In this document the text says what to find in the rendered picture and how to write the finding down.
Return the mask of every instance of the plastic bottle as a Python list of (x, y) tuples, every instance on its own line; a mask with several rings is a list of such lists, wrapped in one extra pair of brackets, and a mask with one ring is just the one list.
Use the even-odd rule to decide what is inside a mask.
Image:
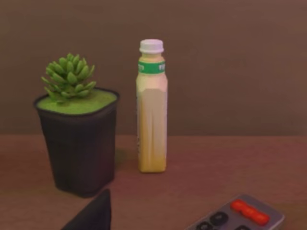
[(167, 78), (163, 42), (141, 41), (137, 89), (139, 170), (160, 173), (166, 169)]

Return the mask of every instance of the brown tabletop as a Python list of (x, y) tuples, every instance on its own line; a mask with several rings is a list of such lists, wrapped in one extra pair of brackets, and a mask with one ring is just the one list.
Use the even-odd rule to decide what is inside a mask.
[[(184, 230), (247, 193), (307, 230), (307, 138), (170, 137), (162, 174), (137, 170), (136, 138), (117, 139), (112, 230)], [(0, 136), (0, 230), (59, 230), (91, 199), (53, 185), (41, 136)]]

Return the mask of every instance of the remote button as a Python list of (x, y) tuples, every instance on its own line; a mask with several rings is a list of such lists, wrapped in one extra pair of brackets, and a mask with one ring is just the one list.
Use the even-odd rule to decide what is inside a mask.
[(251, 229), (246, 227), (245, 225), (241, 225), (241, 226), (237, 227), (235, 230), (251, 230)]
[(235, 200), (230, 205), (230, 207), (237, 212), (241, 211), (245, 206), (246, 206), (246, 204), (242, 200)]
[(213, 226), (209, 224), (207, 221), (204, 221), (197, 225), (196, 230), (213, 230)]
[(251, 218), (254, 222), (261, 226), (266, 225), (270, 220), (270, 217), (262, 212), (255, 213)]
[(242, 210), (241, 213), (246, 217), (250, 218), (254, 215), (257, 214), (257, 210), (251, 206), (245, 206)]
[(229, 217), (224, 212), (217, 212), (213, 216), (210, 217), (210, 222), (214, 226), (221, 226), (228, 221)]

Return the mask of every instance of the green label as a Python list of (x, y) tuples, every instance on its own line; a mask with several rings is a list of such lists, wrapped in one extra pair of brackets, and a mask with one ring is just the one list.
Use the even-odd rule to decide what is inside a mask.
[(157, 74), (165, 72), (165, 61), (159, 63), (145, 63), (139, 61), (139, 72)]

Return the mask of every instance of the red button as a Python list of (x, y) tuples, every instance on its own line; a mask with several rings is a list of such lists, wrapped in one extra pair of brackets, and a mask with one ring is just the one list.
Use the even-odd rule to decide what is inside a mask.
[(262, 212), (255, 213), (251, 218), (261, 226), (266, 225), (270, 220), (270, 217)]
[(241, 213), (247, 217), (247, 218), (250, 218), (254, 215), (257, 214), (257, 210), (251, 206), (245, 206), (242, 210), (241, 210)]
[(239, 212), (243, 208), (245, 208), (247, 205), (242, 200), (235, 200), (231, 203), (230, 207), (234, 209), (235, 211)]

